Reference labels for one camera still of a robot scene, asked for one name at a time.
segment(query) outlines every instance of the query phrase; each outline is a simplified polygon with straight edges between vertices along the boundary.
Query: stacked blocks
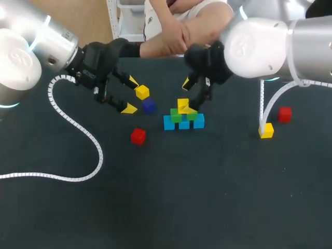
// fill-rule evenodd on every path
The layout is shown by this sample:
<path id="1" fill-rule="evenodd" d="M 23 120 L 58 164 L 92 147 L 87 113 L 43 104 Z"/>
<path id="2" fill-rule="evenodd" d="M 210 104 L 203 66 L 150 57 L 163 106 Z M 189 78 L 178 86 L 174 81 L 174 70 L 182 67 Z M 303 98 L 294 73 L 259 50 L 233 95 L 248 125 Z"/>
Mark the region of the stacked blocks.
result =
<path id="1" fill-rule="evenodd" d="M 266 123 L 264 134 L 262 135 L 260 127 L 258 129 L 258 132 L 261 139 L 270 139 L 273 137 L 274 129 L 271 123 Z"/>
<path id="2" fill-rule="evenodd" d="M 280 123 L 289 123 L 292 118 L 292 109 L 290 107 L 281 107 L 278 113 Z"/>
<path id="3" fill-rule="evenodd" d="M 142 145 L 146 139 L 146 132 L 136 128 L 130 135 L 130 140 L 133 144 Z"/>
<path id="4" fill-rule="evenodd" d="M 142 101 L 143 102 L 143 110 L 147 114 L 152 114 L 156 110 L 156 103 L 153 99 L 147 98 Z"/>
<path id="5" fill-rule="evenodd" d="M 139 87 L 135 88 L 136 96 L 140 100 L 145 100 L 147 97 L 150 96 L 150 91 L 145 85 L 140 85 Z"/>
<path id="6" fill-rule="evenodd" d="M 164 116 L 164 130 L 170 131 L 179 128 L 180 130 L 189 130 L 190 123 L 193 123 L 194 129 L 203 129 L 205 119 L 203 114 L 189 107 L 188 99 L 179 99 L 177 101 L 178 108 L 171 109 L 171 115 Z"/>

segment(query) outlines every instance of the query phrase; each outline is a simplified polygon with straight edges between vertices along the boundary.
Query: white cable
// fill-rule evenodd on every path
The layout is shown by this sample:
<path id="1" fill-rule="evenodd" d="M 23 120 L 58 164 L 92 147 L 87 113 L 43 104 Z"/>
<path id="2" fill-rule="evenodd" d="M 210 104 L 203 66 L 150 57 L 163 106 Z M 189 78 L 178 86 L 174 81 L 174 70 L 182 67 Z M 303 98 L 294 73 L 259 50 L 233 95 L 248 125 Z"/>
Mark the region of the white cable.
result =
<path id="1" fill-rule="evenodd" d="M 67 114 L 65 112 L 63 112 L 58 107 L 58 105 L 56 104 L 56 102 L 54 101 L 54 98 L 53 98 L 53 86 L 54 86 L 54 84 L 57 81 L 59 81 L 61 79 L 67 79 L 68 81 L 70 81 L 72 83 L 75 83 L 75 78 L 72 77 L 72 76 L 69 76 L 69 75 L 61 75 L 61 76 L 55 77 L 50 82 L 50 84 L 48 85 L 48 98 L 49 98 L 49 101 L 50 101 L 51 105 L 53 106 L 53 108 L 59 113 L 59 115 L 61 115 L 65 120 L 67 120 L 73 126 L 75 126 L 76 128 L 78 128 L 81 132 L 83 132 L 94 143 L 94 145 L 96 146 L 96 148 L 98 150 L 98 154 L 99 154 L 99 161 L 98 161 L 97 167 L 89 175 L 84 176 L 84 177 L 78 177 L 78 178 L 64 177 L 64 176 L 58 176 L 58 175 L 46 174 L 46 173 L 38 173 L 38 172 L 25 172 L 25 173 L 10 173 L 10 174 L 5 174 L 5 175 L 0 175 L 0 179 L 14 178 L 14 177 L 25 177 L 25 176 L 34 176 L 34 177 L 51 178 L 51 179 L 56 179 L 56 180 L 60 180 L 60 181 L 65 181 L 65 182 L 83 182 L 83 181 L 86 181 L 88 179 L 93 178 L 98 173 L 98 171 L 100 170 L 100 168 L 102 167 L 104 157 L 103 157 L 103 151 L 102 151 L 102 149 L 101 149 L 100 144 L 98 143 L 98 141 L 84 127 L 82 127 L 77 122 L 75 122 L 72 118 L 70 118 L 69 116 L 67 116 Z"/>
<path id="2" fill-rule="evenodd" d="M 264 113 L 264 80 L 260 80 L 259 124 L 263 120 L 263 113 Z"/>
<path id="3" fill-rule="evenodd" d="M 316 85 L 316 86 L 322 86 L 322 87 L 329 87 L 332 88 L 332 84 L 331 83 L 325 83 L 325 82 L 319 82 L 319 81 L 313 81 L 313 80 L 303 80 L 303 83 L 307 86 L 307 85 Z M 265 108 L 264 114 L 263 114 L 263 119 L 262 122 L 260 124 L 260 130 L 261 133 L 264 134 L 265 131 L 265 125 L 267 122 L 267 119 L 269 117 L 269 114 L 271 112 L 272 107 L 274 106 L 275 102 L 278 100 L 278 98 L 280 98 L 280 96 L 286 92 L 287 90 L 298 86 L 298 84 L 295 81 L 292 81 L 290 83 L 287 83 L 286 85 L 284 85 L 282 88 L 280 88 L 274 95 L 273 97 L 270 99 L 268 105 Z"/>

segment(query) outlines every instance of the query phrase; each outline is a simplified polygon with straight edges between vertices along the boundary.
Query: metal screw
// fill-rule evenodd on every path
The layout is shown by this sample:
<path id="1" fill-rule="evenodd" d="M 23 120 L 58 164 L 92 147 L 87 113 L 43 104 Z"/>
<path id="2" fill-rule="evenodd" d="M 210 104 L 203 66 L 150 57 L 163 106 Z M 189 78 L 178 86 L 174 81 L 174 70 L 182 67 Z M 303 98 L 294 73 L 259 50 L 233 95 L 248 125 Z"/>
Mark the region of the metal screw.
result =
<path id="1" fill-rule="evenodd" d="M 54 59 L 54 58 L 52 58 L 52 57 L 49 57 L 48 58 L 48 63 L 50 64 L 50 65 L 54 65 L 54 64 L 56 64 L 56 60 Z"/>

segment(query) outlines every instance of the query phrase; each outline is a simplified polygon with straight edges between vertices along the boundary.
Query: blue block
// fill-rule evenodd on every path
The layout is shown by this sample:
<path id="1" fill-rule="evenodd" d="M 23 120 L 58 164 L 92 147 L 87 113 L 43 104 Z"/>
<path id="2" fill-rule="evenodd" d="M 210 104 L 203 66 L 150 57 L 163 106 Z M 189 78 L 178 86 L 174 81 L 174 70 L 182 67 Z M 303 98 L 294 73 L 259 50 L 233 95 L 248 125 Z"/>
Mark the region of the blue block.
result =
<path id="1" fill-rule="evenodd" d="M 143 100 L 142 103 L 145 113 L 152 114 L 156 110 L 156 102 L 153 99 L 147 98 Z"/>
<path id="2" fill-rule="evenodd" d="M 199 113 L 197 119 L 193 122 L 194 129 L 203 129 L 205 125 L 204 114 Z"/>
<path id="3" fill-rule="evenodd" d="M 182 122 L 178 124 L 178 128 L 180 130 L 189 130 L 190 129 L 190 121 L 187 120 L 186 115 L 182 115 Z"/>
<path id="4" fill-rule="evenodd" d="M 175 130 L 175 123 L 172 123 L 170 115 L 164 116 L 164 130 Z"/>

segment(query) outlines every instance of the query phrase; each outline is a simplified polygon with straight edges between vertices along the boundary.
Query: white shorts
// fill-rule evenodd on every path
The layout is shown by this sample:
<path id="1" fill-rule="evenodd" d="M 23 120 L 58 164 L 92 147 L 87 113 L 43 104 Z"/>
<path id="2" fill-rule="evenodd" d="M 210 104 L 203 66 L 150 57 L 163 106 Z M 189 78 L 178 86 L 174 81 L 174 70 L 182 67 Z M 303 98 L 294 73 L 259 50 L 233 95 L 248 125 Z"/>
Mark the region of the white shorts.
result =
<path id="1" fill-rule="evenodd" d="M 227 3 L 227 0 L 203 0 L 201 3 L 193 7 L 192 9 L 182 13 L 182 14 L 174 14 L 174 16 L 179 21 L 185 21 L 191 18 L 194 18 L 197 16 L 198 12 L 204 8 L 206 5 L 215 3 L 215 2 L 223 2 Z M 145 26 L 144 26 L 144 39 L 149 40 L 152 37 L 158 35 L 161 33 L 161 24 L 159 22 L 159 19 L 157 17 L 156 12 L 151 6 L 151 3 L 149 0 L 145 0 Z"/>

